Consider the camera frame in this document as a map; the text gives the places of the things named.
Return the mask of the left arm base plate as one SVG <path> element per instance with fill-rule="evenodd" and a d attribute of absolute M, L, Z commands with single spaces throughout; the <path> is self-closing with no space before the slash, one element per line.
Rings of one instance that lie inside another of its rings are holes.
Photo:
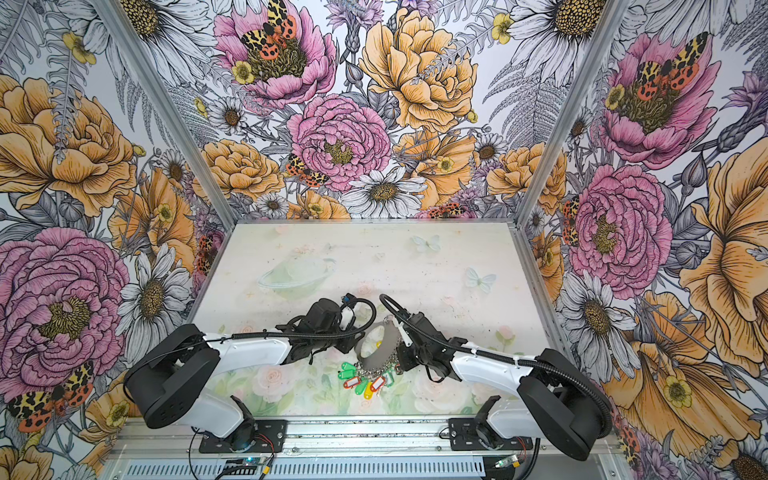
<path fill-rule="evenodd" d="M 246 420 L 225 438 L 205 432 L 198 447 L 201 454 L 280 453 L 287 436 L 286 420 Z"/>

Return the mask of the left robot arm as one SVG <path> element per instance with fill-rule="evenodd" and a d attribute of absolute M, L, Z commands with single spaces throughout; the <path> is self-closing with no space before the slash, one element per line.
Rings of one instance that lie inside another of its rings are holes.
<path fill-rule="evenodd" d="M 185 324 L 128 370 L 123 389 L 148 428 L 186 425 L 245 452 L 262 437 L 257 422 L 241 399 L 208 389 L 209 380 L 229 371 L 312 361 L 329 349 L 348 353 L 376 317 L 373 302 L 346 294 L 339 302 L 321 298 L 306 314 L 273 329 L 208 335 Z"/>

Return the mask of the red key tag bottom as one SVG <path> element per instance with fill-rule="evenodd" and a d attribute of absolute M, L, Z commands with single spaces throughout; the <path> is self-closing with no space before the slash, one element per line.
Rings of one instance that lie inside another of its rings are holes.
<path fill-rule="evenodd" d="M 387 378 L 385 376 L 379 376 L 372 382 L 373 389 L 375 390 L 375 394 L 378 393 L 383 387 L 385 387 L 388 383 Z"/>

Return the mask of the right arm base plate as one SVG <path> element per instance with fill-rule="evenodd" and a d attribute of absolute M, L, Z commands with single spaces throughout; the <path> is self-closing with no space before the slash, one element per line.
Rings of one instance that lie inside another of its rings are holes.
<path fill-rule="evenodd" d="M 475 418 L 454 417 L 447 421 L 448 440 L 452 451 L 520 451 L 531 450 L 530 437 L 502 438 L 485 423 Z"/>

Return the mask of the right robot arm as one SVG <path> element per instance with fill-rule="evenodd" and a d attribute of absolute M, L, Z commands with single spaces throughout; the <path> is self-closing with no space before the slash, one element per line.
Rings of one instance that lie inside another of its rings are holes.
<path fill-rule="evenodd" d="M 505 355 L 463 338 L 445 338 L 422 313 L 395 309 L 392 315 L 403 339 L 403 369 L 423 366 L 435 383 L 450 379 L 488 386 L 526 407 L 521 412 L 490 396 L 464 435 L 469 441 L 498 450 L 508 440 L 546 439 L 562 454 L 584 461 L 596 441 L 610 433 L 607 397 L 560 351 Z"/>

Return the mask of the yellow key tag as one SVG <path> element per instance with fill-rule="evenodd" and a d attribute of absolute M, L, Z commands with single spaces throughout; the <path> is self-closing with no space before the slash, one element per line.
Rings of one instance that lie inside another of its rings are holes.
<path fill-rule="evenodd" d="M 373 385 L 371 382 L 367 382 L 366 386 L 363 390 L 363 397 L 365 400 L 371 400 L 375 394 L 375 390 L 373 389 Z"/>

